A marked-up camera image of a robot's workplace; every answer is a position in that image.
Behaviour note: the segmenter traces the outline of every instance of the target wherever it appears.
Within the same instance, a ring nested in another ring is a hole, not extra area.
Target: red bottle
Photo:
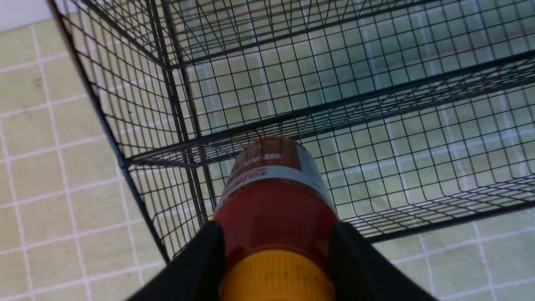
[[[296,141],[265,137],[245,147],[214,220],[225,236],[221,300],[334,300],[326,271],[338,217],[312,156]]]

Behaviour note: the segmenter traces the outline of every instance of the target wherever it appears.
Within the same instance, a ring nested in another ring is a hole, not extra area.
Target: black wire rack
[[[531,0],[49,3],[166,261],[258,136],[372,242],[535,205]]]

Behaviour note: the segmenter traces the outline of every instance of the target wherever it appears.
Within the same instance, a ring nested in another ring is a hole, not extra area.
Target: wire rack
[[[372,242],[535,205],[533,1],[49,3],[166,261],[259,135]]]

